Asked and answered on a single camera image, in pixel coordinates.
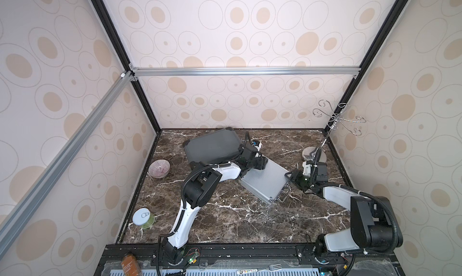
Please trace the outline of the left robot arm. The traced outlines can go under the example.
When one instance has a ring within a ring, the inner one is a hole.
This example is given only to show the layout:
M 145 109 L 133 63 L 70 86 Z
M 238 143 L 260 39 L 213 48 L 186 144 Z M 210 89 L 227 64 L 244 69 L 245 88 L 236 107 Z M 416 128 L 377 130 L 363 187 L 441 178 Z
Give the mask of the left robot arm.
M 237 152 L 210 161 L 191 163 L 192 171 L 180 190 L 180 208 L 173 227 L 158 239 L 158 254 L 164 253 L 170 264 L 181 263 L 194 220 L 212 198 L 220 182 L 235 180 L 251 170 L 265 169 L 268 158 L 261 153 L 260 141 L 240 145 Z

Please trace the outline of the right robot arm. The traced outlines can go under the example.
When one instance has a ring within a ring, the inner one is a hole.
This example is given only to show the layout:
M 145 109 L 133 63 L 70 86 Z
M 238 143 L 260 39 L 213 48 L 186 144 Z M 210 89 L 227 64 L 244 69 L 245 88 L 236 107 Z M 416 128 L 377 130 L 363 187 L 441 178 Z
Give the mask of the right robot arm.
M 314 194 L 350 212 L 350 227 L 319 235 L 312 253 L 360 252 L 391 254 L 403 245 L 404 237 L 387 197 L 374 196 L 328 181 L 327 164 L 305 161 L 302 170 L 285 177 L 304 193 Z

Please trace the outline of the silver aluminium poker case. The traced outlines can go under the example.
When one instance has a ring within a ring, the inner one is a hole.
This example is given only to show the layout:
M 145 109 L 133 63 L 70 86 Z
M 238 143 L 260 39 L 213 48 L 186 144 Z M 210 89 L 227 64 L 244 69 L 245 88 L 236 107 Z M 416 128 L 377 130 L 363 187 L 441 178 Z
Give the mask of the silver aluminium poker case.
M 287 173 L 287 169 L 269 159 L 263 170 L 249 170 L 239 183 L 259 200 L 271 205 L 289 181 Z

